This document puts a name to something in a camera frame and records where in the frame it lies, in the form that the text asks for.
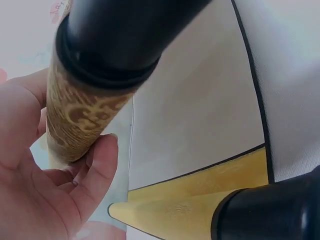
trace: black plastic end cap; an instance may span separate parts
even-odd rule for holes
[[[218,218],[217,240],[319,240],[320,166],[235,194]]]

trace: fingernail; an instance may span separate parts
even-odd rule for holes
[[[116,140],[118,141],[118,136],[115,133],[110,133],[110,135],[114,136]]]

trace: black edge trim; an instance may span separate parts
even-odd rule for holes
[[[245,190],[244,189],[239,189],[235,190],[229,195],[227,195],[218,205],[218,207],[214,210],[213,215],[212,215],[212,220],[211,220],[211,240],[220,240],[220,228],[221,228],[221,218],[220,216],[223,215],[226,211],[226,207],[228,206],[230,200],[240,193],[241,191]]]
[[[267,173],[268,173],[268,182],[269,182],[269,184],[273,184],[275,182],[275,174],[274,174],[274,167],[273,167],[273,162],[272,162],[268,122],[267,122],[267,116],[266,116],[266,111],[265,111],[265,107],[264,107],[264,100],[263,100],[261,89],[260,89],[259,82],[258,82],[255,61],[254,61],[254,58],[253,58],[253,55],[251,52],[251,48],[250,48],[250,44],[249,44],[249,41],[248,41],[248,38],[246,35],[245,27],[242,23],[241,16],[238,11],[236,2],[235,2],[235,0],[231,0],[231,3],[234,8],[235,16],[238,21],[239,28],[240,28],[242,38],[244,41],[246,53],[248,55],[251,76],[252,76],[252,80],[253,80],[255,94],[256,94],[256,97],[258,100],[261,121],[262,121],[262,128],[263,128],[263,135],[264,135],[264,142],[265,142],[265,155],[266,155],[266,167],[267,167]]]
[[[154,237],[154,238],[160,239],[160,240],[165,240],[165,239],[163,239],[163,238],[161,238],[161,237],[158,237],[158,236],[152,235],[152,234],[150,234],[150,233],[148,233],[148,232],[142,231],[142,230],[140,230],[139,228],[136,228],[136,227],[134,227],[134,226],[131,226],[131,225],[127,224],[127,223],[124,223],[123,221],[119,221],[118,219],[112,217],[112,216],[110,215],[110,212],[109,212],[109,208],[111,207],[112,204],[113,204],[113,203],[111,203],[111,204],[108,206],[108,215],[109,215],[110,218],[112,218],[112,219],[114,219],[114,220],[117,220],[118,222],[120,222],[120,223],[122,223],[122,224],[124,224],[124,225],[126,225],[126,226],[129,226],[129,227],[131,227],[131,228],[133,228],[133,229],[139,230],[140,232],[142,232],[142,233],[144,233],[144,234],[148,234],[148,235],[151,236],[151,237]]]
[[[138,188],[135,188],[135,189],[130,190],[129,192],[135,191],[135,190],[138,190],[138,189],[143,189],[143,188],[151,187],[151,186],[157,185],[157,184],[162,184],[162,183],[165,183],[165,182],[169,182],[169,181],[171,181],[171,180],[179,179],[179,178],[182,178],[182,177],[191,175],[191,174],[195,174],[195,173],[197,173],[197,172],[201,172],[201,171],[210,169],[210,168],[215,167],[215,166],[217,166],[217,165],[224,164],[224,163],[229,162],[229,161],[231,161],[231,160],[235,160],[235,159],[237,159],[237,158],[243,157],[243,156],[245,156],[245,155],[247,155],[247,154],[250,154],[250,153],[255,152],[255,151],[259,150],[259,149],[262,149],[263,147],[265,147],[265,144],[264,144],[264,143],[263,143],[263,144],[260,144],[260,145],[258,145],[258,146],[255,146],[255,147],[253,147],[253,148],[251,148],[251,149],[249,149],[249,150],[247,150],[247,151],[244,151],[244,152],[242,152],[242,153],[239,153],[239,154],[237,154],[237,155],[234,155],[234,156],[232,156],[232,157],[229,157],[229,158],[227,158],[227,159],[225,159],[225,160],[222,160],[222,161],[216,162],[216,163],[214,163],[214,164],[211,164],[211,165],[209,165],[209,166],[205,166],[205,167],[199,168],[199,169],[197,169],[197,170],[194,170],[194,171],[185,173],[185,174],[183,174],[183,175],[176,176],[176,177],[173,177],[173,178],[170,178],[170,179],[167,179],[167,180],[159,181],[159,182],[156,182],[156,183],[147,185],[147,186],[138,187]]]

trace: black seam line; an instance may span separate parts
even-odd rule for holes
[[[231,3],[233,6],[233,9],[234,9],[234,12],[235,12],[235,16],[236,16],[241,34],[242,34],[246,53],[247,53],[248,60],[249,60],[252,81],[253,81],[253,85],[254,85],[254,89],[255,89],[256,98],[258,101],[260,115],[261,115],[261,122],[262,122],[264,142],[265,142],[265,155],[266,155],[266,168],[267,168],[267,173],[268,173],[268,182],[269,182],[269,184],[273,184],[275,182],[275,174],[274,174],[274,167],[273,167],[273,162],[272,162],[269,128],[268,128],[267,116],[266,116],[266,111],[265,111],[265,106],[264,106],[264,100],[263,100],[261,89],[260,89],[259,82],[258,82],[255,61],[254,61],[254,58],[252,55],[252,51],[251,51],[250,44],[249,44],[249,41],[248,41],[248,38],[246,35],[245,27],[244,27],[243,22],[241,20],[241,16],[238,11],[236,2],[235,2],[235,0],[231,0]]]
[[[160,239],[160,240],[165,240],[165,239],[163,239],[163,238],[161,238],[161,237],[158,237],[158,236],[152,235],[151,233],[142,231],[142,230],[140,230],[139,228],[136,228],[136,227],[134,227],[134,226],[131,226],[131,225],[129,225],[129,224],[123,222],[123,221],[120,221],[120,220],[112,217],[112,216],[110,215],[110,212],[109,212],[109,209],[110,209],[110,207],[111,207],[112,204],[110,204],[110,205],[108,206],[108,210],[107,210],[107,211],[108,211],[108,215],[109,215],[110,218],[115,219],[115,220],[117,220],[118,222],[120,222],[120,223],[122,223],[122,224],[124,224],[124,225],[126,225],[126,226],[129,226],[129,227],[131,227],[131,228],[133,228],[133,229],[136,229],[136,230],[138,230],[138,231],[140,231],[140,232],[142,232],[142,233],[144,233],[144,234],[148,234],[148,235],[151,236],[151,237],[154,237],[154,238]]]
[[[165,183],[165,182],[169,182],[169,181],[171,181],[171,180],[179,179],[179,178],[182,178],[182,177],[191,175],[191,174],[195,174],[195,173],[197,173],[197,172],[201,172],[201,171],[210,169],[210,168],[215,167],[215,166],[217,166],[217,165],[224,164],[224,163],[229,162],[229,161],[231,161],[231,160],[235,160],[235,159],[240,158],[240,157],[243,157],[243,156],[245,156],[245,155],[247,155],[247,154],[253,153],[253,152],[255,152],[255,151],[259,150],[259,149],[262,149],[263,147],[265,147],[265,144],[264,144],[264,143],[262,143],[262,144],[260,144],[260,145],[258,145],[258,146],[255,146],[255,147],[253,147],[253,148],[251,148],[251,149],[249,149],[249,150],[247,150],[247,151],[244,151],[244,152],[242,152],[242,153],[239,153],[239,154],[237,154],[237,155],[234,155],[234,156],[232,156],[232,157],[229,157],[229,158],[227,158],[227,159],[225,159],[225,160],[222,160],[222,161],[213,163],[213,164],[211,164],[211,165],[209,165],[209,166],[205,166],[205,167],[199,168],[199,169],[197,169],[197,170],[194,170],[194,171],[185,173],[185,174],[183,174],[183,175],[176,176],[176,177],[173,177],[173,178],[170,178],[170,179],[167,179],[167,180],[159,181],[159,182],[156,182],[156,183],[147,185],[147,186],[138,187],[138,188],[135,188],[135,189],[130,190],[129,192],[135,191],[135,190],[139,190],[139,189],[144,189],[144,188],[151,187],[151,186],[157,185],[157,184],[162,184],[162,183]]]

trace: wooden cylinder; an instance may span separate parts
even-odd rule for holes
[[[138,87],[99,89],[78,81],[61,64],[55,49],[47,86],[47,145],[54,161],[81,158]]]
[[[109,215],[161,239],[211,240],[214,213],[232,193],[235,190],[181,199],[114,203]]]

